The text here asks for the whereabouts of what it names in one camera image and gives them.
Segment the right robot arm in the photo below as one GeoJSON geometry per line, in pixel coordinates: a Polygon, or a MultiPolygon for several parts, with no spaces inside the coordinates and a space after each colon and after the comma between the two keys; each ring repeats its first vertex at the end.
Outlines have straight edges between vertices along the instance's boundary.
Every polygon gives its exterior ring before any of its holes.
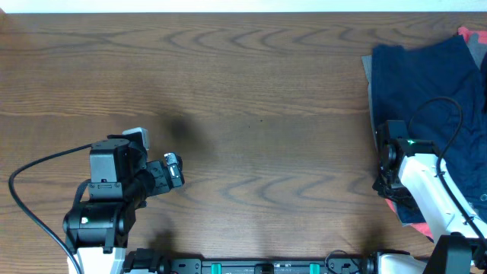
{"type": "Polygon", "coordinates": [[[453,182],[438,147],[412,139],[401,120],[377,127],[377,194],[418,209],[431,232],[434,250],[427,261],[399,251],[378,251],[369,273],[468,273],[486,269],[486,223],[453,182]]]}

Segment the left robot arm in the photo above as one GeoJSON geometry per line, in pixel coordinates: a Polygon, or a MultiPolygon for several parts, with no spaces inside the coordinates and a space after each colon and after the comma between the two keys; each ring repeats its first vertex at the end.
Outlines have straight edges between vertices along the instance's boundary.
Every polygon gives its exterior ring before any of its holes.
{"type": "Polygon", "coordinates": [[[161,253],[126,248],[135,214],[147,198],[185,183],[181,157],[166,153],[162,161],[149,161],[142,138],[112,135],[91,146],[89,161],[91,178],[79,186],[63,222],[75,258],[69,271],[169,273],[170,263],[161,253]]]}

